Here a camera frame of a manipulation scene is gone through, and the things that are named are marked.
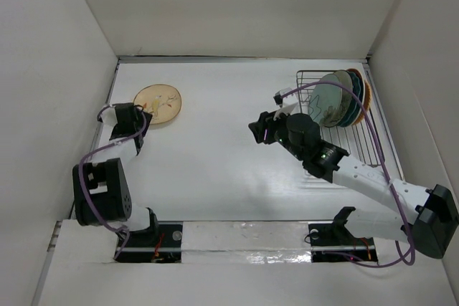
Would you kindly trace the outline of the beige bird plate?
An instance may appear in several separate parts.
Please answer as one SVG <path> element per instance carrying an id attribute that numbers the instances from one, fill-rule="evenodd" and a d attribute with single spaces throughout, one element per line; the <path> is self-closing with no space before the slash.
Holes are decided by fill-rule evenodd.
<path id="1" fill-rule="evenodd" d="M 140 90 L 134 97 L 135 105 L 152 116 L 150 125 L 160 125 L 173 120 L 181 111 L 182 98 L 173 86 L 155 84 Z"/>

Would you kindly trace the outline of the light blue flower plate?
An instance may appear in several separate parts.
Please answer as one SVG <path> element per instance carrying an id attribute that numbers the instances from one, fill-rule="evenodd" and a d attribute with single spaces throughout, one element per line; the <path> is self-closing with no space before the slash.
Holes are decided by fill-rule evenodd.
<path id="1" fill-rule="evenodd" d="M 331 120 L 341 102 L 341 88 L 330 84 L 319 84 L 313 88 L 308 105 L 308 114 L 322 127 L 331 128 Z"/>

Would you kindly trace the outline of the grey tree pattern plate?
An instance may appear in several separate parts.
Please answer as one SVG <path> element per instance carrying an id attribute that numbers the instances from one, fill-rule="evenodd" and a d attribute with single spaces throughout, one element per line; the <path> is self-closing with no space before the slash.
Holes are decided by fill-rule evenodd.
<path id="1" fill-rule="evenodd" d="M 335 76 L 338 77 L 339 82 L 351 92 L 353 91 L 353 82 L 351 75 L 345 70 L 338 70 L 334 72 Z M 338 106 L 338 110 L 335 112 L 331 120 L 331 126 L 337 126 L 339 122 L 344 118 L 346 112 L 351 104 L 352 96 L 349 92 L 341 89 L 341 102 Z"/>

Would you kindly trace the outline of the orange woven plate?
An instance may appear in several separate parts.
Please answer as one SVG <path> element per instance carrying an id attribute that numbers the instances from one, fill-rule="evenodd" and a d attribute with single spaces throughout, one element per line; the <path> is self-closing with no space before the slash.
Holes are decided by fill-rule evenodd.
<path id="1" fill-rule="evenodd" d="M 348 69 L 348 72 L 353 72 L 358 78 L 359 78 L 359 81 L 361 82 L 361 77 L 363 77 L 360 72 L 356 69 Z M 371 88 L 370 88 L 370 85 L 369 83 L 366 81 L 365 79 L 365 82 L 366 82 L 366 92 L 367 92 L 367 96 L 366 96 L 366 99 L 365 99 L 365 112 L 367 112 L 369 110 L 369 107 L 370 107 L 370 102 L 371 102 L 371 99 L 372 99 L 372 92 L 371 92 Z M 357 106 L 357 110 L 358 110 L 358 113 L 357 115 L 354 116 L 354 119 L 353 121 L 351 122 L 351 125 L 357 125 L 357 124 L 354 124 L 356 122 L 356 119 L 358 118 L 359 116 L 359 112 L 360 112 L 360 107 Z"/>

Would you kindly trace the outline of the white blue pattern plate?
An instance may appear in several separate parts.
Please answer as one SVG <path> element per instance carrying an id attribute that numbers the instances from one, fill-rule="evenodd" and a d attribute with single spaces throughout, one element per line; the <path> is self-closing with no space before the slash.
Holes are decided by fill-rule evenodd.
<path id="1" fill-rule="evenodd" d="M 366 99 L 366 96 L 367 96 L 367 92 L 366 92 L 366 82 L 365 82 L 365 79 L 363 77 L 361 77 L 361 81 L 362 81 L 362 96 L 361 96 L 361 103 L 362 103 L 362 106 L 360 107 L 360 112 L 359 112 L 359 116 L 358 118 L 356 119 L 356 122 L 354 124 L 358 124 L 362 121 L 363 117 L 364 117 L 364 111 L 365 111 L 365 99 Z"/>

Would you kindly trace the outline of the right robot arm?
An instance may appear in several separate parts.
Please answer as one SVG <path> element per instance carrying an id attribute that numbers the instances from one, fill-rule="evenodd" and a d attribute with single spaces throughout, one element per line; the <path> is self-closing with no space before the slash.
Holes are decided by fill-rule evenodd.
<path id="1" fill-rule="evenodd" d="M 357 191 L 394 212 L 390 216 L 343 207 L 331 226 L 338 243 L 347 244 L 355 237 L 379 237 L 407 242 L 433 259 L 444 257 L 458 228 L 458 209 L 448 188 L 387 178 L 383 171 L 322 139 L 318 124 L 303 113 L 263 112 L 248 128 L 256 143 L 279 143 L 310 175 Z"/>

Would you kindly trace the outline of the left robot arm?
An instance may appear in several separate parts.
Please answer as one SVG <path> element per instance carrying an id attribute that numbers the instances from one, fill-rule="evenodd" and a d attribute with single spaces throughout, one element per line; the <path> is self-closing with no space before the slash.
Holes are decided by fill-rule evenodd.
<path id="1" fill-rule="evenodd" d="M 72 170 L 75 215 L 81 226 L 128 232 L 144 246 L 160 236 L 155 213 L 133 204 L 124 168 L 143 147 L 152 115 L 132 102 L 106 105 L 98 122 L 111 128 L 108 142 Z"/>

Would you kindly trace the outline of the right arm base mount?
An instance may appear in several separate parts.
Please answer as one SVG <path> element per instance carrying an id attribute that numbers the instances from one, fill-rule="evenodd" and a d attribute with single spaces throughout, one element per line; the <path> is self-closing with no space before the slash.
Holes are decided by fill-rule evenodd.
<path id="1" fill-rule="evenodd" d="M 345 227 L 354 207 L 343 207 L 332 221 L 308 224 L 304 242 L 311 246 L 313 263 L 378 262 L 373 238 L 355 237 Z"/>

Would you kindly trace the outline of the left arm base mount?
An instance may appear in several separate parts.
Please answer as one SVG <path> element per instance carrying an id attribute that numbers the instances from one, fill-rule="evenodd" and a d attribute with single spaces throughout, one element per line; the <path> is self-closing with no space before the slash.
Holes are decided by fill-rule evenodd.
<path id="1" fill-rule="evenodd" d="M 119 263 L 181 263 L 182 234 L 182 222 L 160 221 L 157 235 L 149 239 L 131 235 L 115 260 Z"/>

